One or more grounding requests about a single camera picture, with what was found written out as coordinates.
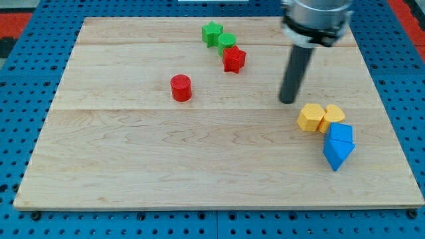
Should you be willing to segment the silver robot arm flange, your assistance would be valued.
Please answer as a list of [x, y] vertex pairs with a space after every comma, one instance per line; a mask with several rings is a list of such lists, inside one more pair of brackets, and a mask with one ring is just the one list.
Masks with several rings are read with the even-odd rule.
[[282, 0], [282, 31], [296, 46], [333, 46], [349, 28], [352, 0]]

